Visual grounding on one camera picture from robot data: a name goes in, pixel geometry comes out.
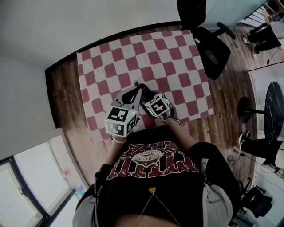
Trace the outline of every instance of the window frame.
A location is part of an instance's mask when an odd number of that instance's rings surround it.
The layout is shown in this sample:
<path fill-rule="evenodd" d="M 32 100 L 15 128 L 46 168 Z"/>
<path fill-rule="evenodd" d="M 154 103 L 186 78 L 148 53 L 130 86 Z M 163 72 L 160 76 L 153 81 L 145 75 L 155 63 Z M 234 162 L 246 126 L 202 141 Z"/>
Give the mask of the window frame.
<path fill-rule="evenodd" d="M 16 177 L 16 180 L 21 186 L 21 190 L 23 193 L 22 195 L 26 196 L 30 200 L 30 202 L 33 204 L 33 206 L 36 208 L 36 210 L 43 216 L 42 219 L 36 224 L 35 227 L 49 227 L 53 223 L 53 221 L 56 219 L 56 217 L 59 215 L 59 213 L 63 210 L 65 205 L 69 202 L 71 197 L 75 195 L 76 190 L 74 188 L 70 188 L 70 190 L 67 191 L 66 194 L 59 201 L 61 203 L 58 204 L 58 206 L 55 206 L 55 210 L 52 211 L 53 214 L 50 215 L 47 213 L 47 211 L 45 211 L 43 206 L 40 204 L 40 202 L 37 200 L 35 195 L 30 190 L 28 184 L 23 178 L 22 173 L 20 172 L 20 169 L 16 163 L 14 156 L 0 160 L 0 166 L 7 164 L 7 163 L 10 164 L 11 169 Z"/>

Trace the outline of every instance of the person's leg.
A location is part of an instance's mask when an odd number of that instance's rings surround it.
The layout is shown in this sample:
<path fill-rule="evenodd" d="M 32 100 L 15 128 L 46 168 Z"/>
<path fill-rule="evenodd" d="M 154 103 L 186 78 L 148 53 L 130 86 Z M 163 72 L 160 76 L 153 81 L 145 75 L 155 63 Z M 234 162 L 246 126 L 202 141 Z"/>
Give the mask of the person's leg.
<path fill-rule="evenodd" d="M 230 198 L 233 217 L 240 209 L 241 191 L 239 184 L 218 148 L 206 142 L 193 145 L 186 155 L 201 170 L 202 159 L 208 159 L 205 169 L 206 179 L 210 184 L 222 188 Z"/>
<path fill-rule="evenodd" d="M 254 47 L 254 52 L 259 54 L 260 51 L 271 50 L 279 46 L 281 46 L 281 43 L 277 39 L 269 39 L 260 45 L 256 45 Z"/>
<path fill-rule="evenodd" d="M 275 165 L 275 158 L 282 141 L 268 139 L 259 139 L 252 141 L 244 141 L 241 150 L 254 156 L 265 158 Z"/>
<path fill-rule="evenodd" d="M 264 42 L 273 36 L 275 36 L 273 30 L 271 29 L 271 26 L 268 25 L 265 29 L 262 29 L 259 32 L 249 35 L 247 39 L 251 43 L 256 43 L 256 42 Z"/>

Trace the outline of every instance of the round table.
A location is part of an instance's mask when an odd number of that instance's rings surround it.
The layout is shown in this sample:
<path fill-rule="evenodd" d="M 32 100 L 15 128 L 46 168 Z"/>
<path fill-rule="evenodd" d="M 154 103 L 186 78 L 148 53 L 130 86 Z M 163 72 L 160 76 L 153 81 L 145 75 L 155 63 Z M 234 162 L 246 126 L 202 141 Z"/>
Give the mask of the round table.
<path fill-rule="evenodd" d="M 271 82 L 268 87 L 264 111 L 251 108 L 251 102 L 247 97 L 240 99 L 237 114 L 241 123 L 248 122 L 253 114 L 258 113 L 264 114 L 265 138 L 276 140 L 284 122 L 284 97 L 277 82 Z"/>

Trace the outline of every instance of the window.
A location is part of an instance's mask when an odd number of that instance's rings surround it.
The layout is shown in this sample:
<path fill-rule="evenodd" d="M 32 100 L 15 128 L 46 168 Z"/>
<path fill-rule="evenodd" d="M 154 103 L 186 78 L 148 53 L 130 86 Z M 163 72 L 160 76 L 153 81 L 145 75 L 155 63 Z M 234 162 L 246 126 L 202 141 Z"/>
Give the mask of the window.
<path fill-rule="evenodd" d="M 42 215 L 22 189 L 9 163 L 0 166 L 0 224 L 3 227 L 35 226 Z"/>
<path fill-rule="evenodd" d="M 31 192 L 45 211 L 52 215 L 58 202 L 66 197 L 69 187 L 48 143 L 16 154 L 14 158 Z"/>
<path fill-rule="evenodd" d="M 71 227 L 78 198 L 49 142 L 1 161 L 0 182 L 0 227 Z"/>

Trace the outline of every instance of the table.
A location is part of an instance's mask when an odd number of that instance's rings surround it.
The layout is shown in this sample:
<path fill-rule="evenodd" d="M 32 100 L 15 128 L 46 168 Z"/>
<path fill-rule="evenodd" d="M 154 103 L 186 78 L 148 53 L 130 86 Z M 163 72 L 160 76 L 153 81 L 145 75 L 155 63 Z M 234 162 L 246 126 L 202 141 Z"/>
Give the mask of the table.
<path fill-rule="evenodd" d="M 253 114 L 264 114 L 265 138 L 276 140 L 282 130 L 284 122 L 284 97 L 277 82 L 269 84 L 264 111 L 251 108 L 251 102 L 247 97 L 239 100 L 237 107 L 238 118 L 241 123 L 249 121 Z"/>
<path fill-rule="evenodd" d="M 270 83 L 264 108 L 264 133 L 265 138 L 277 140 L 284 121 L 284 98 L 277 82 Z"/>
<path fill-rule="evenodd" d="M 181 121 L 213 114 L 207 77 L 189 30 L 147 33 L 118 39 L 77 53 L 82 100 L 93 141 L 109 138 L 105 111 L 134 81 L 159 90 Z M 134 131 L 162 125 L 139 108 Z"/>

